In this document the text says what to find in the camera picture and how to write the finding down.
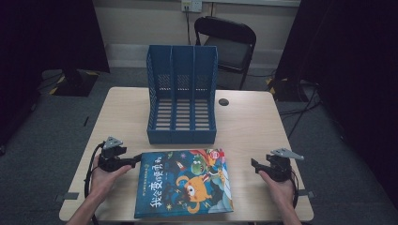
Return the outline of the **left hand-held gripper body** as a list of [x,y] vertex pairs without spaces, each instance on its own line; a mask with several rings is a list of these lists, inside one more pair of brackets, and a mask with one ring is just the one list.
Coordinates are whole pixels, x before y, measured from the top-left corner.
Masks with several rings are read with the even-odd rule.
[[110,136],[104,142],[99,154],[99,167],[106,172],[117,171],[122,167],[120,155],[127,152],[127,148],[122,146],[123,142]]

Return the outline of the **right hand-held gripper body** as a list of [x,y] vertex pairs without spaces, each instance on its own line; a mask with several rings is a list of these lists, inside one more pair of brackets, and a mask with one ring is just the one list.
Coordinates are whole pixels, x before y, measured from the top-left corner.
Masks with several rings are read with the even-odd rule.
[[270,155],[266,155],[266,160],[269,162],[267,174],[273,181],[284,182],[291,178],[291,158],[303,160],[304,156],[286,148],[272,150]]

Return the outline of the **blue monster picture book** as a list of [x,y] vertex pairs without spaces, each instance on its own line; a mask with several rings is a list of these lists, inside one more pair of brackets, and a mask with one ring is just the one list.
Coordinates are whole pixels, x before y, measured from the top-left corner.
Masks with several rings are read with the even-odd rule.
[[142,154],[134,216],[168,218],[234,210],[221,149]]

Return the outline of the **blue plastic file rack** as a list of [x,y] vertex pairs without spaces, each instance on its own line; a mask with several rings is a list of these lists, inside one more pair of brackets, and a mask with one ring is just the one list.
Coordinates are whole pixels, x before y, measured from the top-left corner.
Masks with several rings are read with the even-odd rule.
[[214,46],[151,45],[146,57],[152,144],[211,144],[217,133]]

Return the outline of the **person's right hand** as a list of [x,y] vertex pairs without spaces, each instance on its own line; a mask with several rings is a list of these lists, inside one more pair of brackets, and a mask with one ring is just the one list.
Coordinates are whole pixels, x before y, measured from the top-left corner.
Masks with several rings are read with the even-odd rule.
[[275,202],[278,208],[287,209],[293,207],[294,187],[290,180],[285,182],[276,182],[272,180],[266,172],[260,171],[258,174],[268,184],[271,199]]

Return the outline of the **person's left hand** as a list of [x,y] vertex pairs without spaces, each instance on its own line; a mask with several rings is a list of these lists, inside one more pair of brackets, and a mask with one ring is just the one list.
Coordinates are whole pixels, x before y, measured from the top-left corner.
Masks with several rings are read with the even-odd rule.
[[95,156],[94,159],[96,169],[91,175],[89,197],[94,198],[98,204],[101,204],[106,199],[117,178],[131,170],[131,165],[122,166],[114,172],[106,172],[99,167],[99,158],[100,156]]

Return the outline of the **grey tape strip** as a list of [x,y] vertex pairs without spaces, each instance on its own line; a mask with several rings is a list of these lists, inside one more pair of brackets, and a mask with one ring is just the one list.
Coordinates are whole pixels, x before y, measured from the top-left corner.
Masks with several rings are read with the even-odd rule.
[[306,190],[306,189],[300,189],[298,191],[298,195],[299,196],[307,196],[309,199],[316,197],[316,195],[315,195],[315,193],[313,191],[309,191],[309,190]]
[[63,202],[64,200],[77,200],[79,197],[79,193],[78,192],[67,192],[64,194],[58,194],[55,196],[54,200],[56,202]]

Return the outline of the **black stand base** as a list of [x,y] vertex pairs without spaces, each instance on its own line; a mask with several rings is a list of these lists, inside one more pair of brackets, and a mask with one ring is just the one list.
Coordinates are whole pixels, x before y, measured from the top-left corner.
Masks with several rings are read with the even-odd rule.
[[54,96],[88,97],[97,78],[98,72],[85,70],[62,70],[61,78],[50,91]]
[[309,100],[299,81],[295,79],[268,79],[267,86],[275,101],[307,102]]

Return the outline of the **black curtain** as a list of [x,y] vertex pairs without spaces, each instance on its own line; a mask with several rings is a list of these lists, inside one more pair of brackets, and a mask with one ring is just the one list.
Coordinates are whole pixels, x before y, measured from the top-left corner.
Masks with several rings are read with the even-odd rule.
[[398,209],[398,0],[301,0],[276,77],[318,84]]
[[0,156],[57,69],[110,71],[93,0],[0,0]]

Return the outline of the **black folding chair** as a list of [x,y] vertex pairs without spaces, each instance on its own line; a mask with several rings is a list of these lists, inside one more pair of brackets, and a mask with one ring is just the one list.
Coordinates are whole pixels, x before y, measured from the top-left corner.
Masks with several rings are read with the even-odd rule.
[[256,34],[248,25],[212,16],[194,23],[195,44],[216,46],[218,68],[242,75],[239,90],[245,83],[253,58]]

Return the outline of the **white wall power socket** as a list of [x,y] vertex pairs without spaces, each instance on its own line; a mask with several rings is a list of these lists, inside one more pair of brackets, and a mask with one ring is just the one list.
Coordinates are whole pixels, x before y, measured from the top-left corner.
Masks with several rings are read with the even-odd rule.
[[181,0],[181,10],[183,12],[200,13],[202,11],[201,0]]

